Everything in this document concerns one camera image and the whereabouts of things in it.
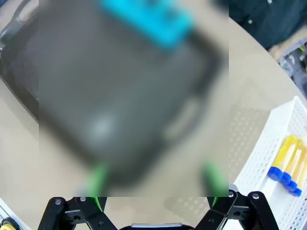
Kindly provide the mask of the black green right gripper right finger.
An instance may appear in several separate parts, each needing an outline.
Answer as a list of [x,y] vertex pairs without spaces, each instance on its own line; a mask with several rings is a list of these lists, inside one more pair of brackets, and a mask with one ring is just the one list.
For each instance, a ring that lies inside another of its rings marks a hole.
[[213,164],[202,169],[203,188],[210,209],[196,225],[196,230],[222,230],[229,220],[236,220],[244,230],[278,230],[271,207],[260,191],[243,195],[229,188],[221,171]]

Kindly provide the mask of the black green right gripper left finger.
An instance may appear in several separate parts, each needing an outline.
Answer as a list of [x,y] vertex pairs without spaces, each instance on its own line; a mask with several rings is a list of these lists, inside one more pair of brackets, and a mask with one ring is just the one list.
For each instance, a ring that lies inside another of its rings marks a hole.
[[87,196],[53,197],[49,200],[41,218],[40,230],[74,230],[78,224],[86,224],[90,230],[115,230],[116,226],[105,214],[108,168],[100,164],[91,176]]

